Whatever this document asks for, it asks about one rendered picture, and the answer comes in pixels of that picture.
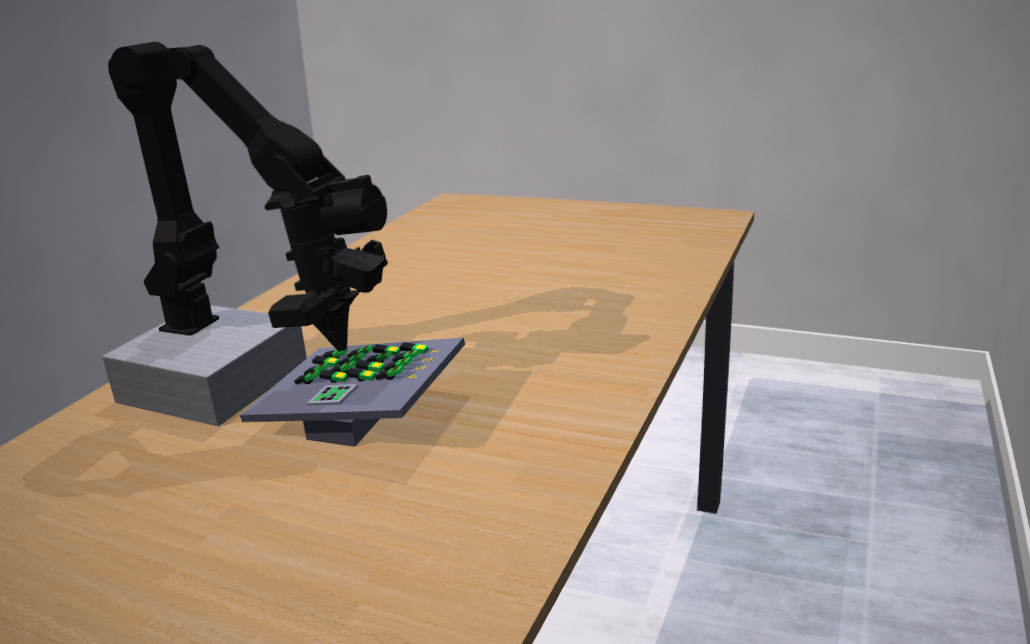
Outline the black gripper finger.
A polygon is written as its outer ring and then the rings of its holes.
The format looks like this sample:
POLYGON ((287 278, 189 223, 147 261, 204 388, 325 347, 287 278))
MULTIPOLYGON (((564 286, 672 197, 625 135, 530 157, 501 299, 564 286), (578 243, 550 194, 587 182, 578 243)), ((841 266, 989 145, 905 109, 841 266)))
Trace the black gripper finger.
POLYGON ((325 336, 327 340, 337 351, 344 351, 345 339, 341 323, 340 313, 346 302, 339 302, 331 310, 325 311, 325 315, 313 325, 325 336))
POLYGON ((359 295, 359 293, 360 292, 357 291, 357 290, 351 290, 344 297, 337 298, 338 302, 346 302, 346 305, 344 306, 344 308, 343 308, 343 310, 342 310, 342 312, 340 314, 341 315, 341 323, 342 323, 343 333, 344 333, 344 339, 345 339, 345 348, 347 348, 347 339, 348 339, 349 308, 350 308, 350 305, 352 304, 352 302, 354 301, 354 299, 357 297, 357 295, 359 295))

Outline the grey switch panel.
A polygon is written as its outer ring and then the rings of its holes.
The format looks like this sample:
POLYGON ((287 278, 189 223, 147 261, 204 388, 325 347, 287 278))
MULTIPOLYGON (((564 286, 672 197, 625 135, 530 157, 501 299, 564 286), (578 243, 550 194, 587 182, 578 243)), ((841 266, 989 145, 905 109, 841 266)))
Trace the grey switch panel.
POLYGON ((464 348, 460 338, 402 343, 319 348, 240 418, 303 421, 306 440, 355 447, 380 419, 403 418, 464 348))

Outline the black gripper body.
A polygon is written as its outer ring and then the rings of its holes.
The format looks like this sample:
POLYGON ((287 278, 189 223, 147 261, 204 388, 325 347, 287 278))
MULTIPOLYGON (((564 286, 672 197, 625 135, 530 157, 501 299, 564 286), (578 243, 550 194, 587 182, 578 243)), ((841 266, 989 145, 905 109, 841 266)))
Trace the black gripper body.
POLYGON ((325 250, 331 247, 332 251, 336 252, 337 241, 341 238, 335 238, 332 233, 317 241, 290 244, 291 250, 285 255, 287 261, 294 260, 296 264, 300 278, 294 284, 296 291, 305 290, 305 293, 316 294, 286 295, 273 304, 268 312, 273 328, 309 326, 317 323, 325 315, 325 311, 338 304, 337 298, 344 297, 351 291, 350 287, 341 285, 337 281, 335 289, 325 289, 323 283, 325 250))

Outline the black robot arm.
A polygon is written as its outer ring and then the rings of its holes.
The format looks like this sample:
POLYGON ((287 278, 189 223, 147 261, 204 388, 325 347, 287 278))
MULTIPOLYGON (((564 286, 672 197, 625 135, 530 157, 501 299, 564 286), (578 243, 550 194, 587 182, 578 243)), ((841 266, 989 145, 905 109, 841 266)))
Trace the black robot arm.
MULTIPOLYGON (((345 180, 313 139, 272 116, 208 47, 125 46, 113 53, 108 69, 117 97, 135 120, 154 201, 154 265, 144 285, 149 295, 160 296, 166 323, 160 332, 190 336, 219 320, 201 283, 212 276, 219 246, 213 224, 201 221, 192 207, 171 112, 176 79, 246 145, 258 173, 274 189, 265 209, 281 210, 290 244, 384 227, 386 200, 370 175, 345 180)), ((337 243, 337 251, 330 247, 323 257, 325 289, 335 289, 337 281, 369 293, 381 283, 388 264, 381 242, 370 240, 362 250, 347 248, 344 238, 337 243)))

